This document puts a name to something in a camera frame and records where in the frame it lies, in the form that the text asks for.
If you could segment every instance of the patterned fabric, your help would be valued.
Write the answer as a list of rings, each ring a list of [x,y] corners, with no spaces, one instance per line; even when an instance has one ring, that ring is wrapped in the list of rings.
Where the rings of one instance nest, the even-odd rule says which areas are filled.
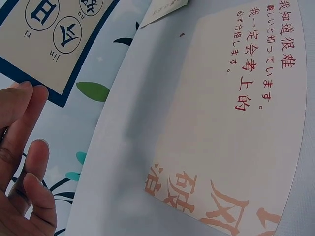
[[[0,7],[5,2],[0,0]],[[50,160],[43,184],[53,192],[56,199],[56,236],[64,234],[97,120],[150,3],[151,0],[120,0],[97,36],[66,106],[61,108],[48,101],[27,143],[25,153],[31,141],[38,138],[47,140],[50,145]],[[12,82],[0,74],[0,89]],[[12,179],[8,191],[22,166]]]

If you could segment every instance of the hand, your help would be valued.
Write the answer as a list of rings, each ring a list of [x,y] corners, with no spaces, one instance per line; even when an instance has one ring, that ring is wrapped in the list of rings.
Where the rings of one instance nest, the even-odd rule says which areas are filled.
[[[32,142],[22,173],[5,195],[47,98],[44,86],[33,87],[30,82],[0,90],[0,236],[52,236],[55,232],[54,196],[41,184],[49,158],[44,140]],[[31,204],[28,220],[24,215]]]

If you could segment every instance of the book page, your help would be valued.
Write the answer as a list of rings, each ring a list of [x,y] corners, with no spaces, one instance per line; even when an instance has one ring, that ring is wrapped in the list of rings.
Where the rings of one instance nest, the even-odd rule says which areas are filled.
[[[306,92],[297,0],[201,18],[145,191],[229,235],[273,235],[296,170]]]

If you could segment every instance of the fingernail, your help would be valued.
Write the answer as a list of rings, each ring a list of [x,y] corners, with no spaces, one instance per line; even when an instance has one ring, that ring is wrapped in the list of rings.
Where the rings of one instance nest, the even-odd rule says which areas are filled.
[[[27,89],[31,86],[32,86],[32,84],[29,81],[24,81],[18,85],[18,88],[19,89]]]
[[[34,175],[33,173],[28,172],[28,174],[30,174],[31,176],[34,176],[35,179],[41,184],[41,181],[36,177],[36,175]]]
[[[49,149],[49,144],[48,144],[48,142],[47,142],[46,140],[44,140],[44,139],[37,139],[37,140],[43,141],[43,142],[47,145],[47,147],[48,147],[48,149]]]

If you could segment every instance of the paper card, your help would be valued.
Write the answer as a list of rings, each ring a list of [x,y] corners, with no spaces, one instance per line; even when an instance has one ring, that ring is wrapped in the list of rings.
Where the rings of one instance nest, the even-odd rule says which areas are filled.
[[[142,28],[187,4],[188,0],[153,0],[140,27]]]
[[[306,91],[297,0],[201,18],[145,191],[229,235],[273,235],[299,157]]]
[[[63,107],[81,66],[119,0],[8,0],[0,9],[0,72],[48,87]]]

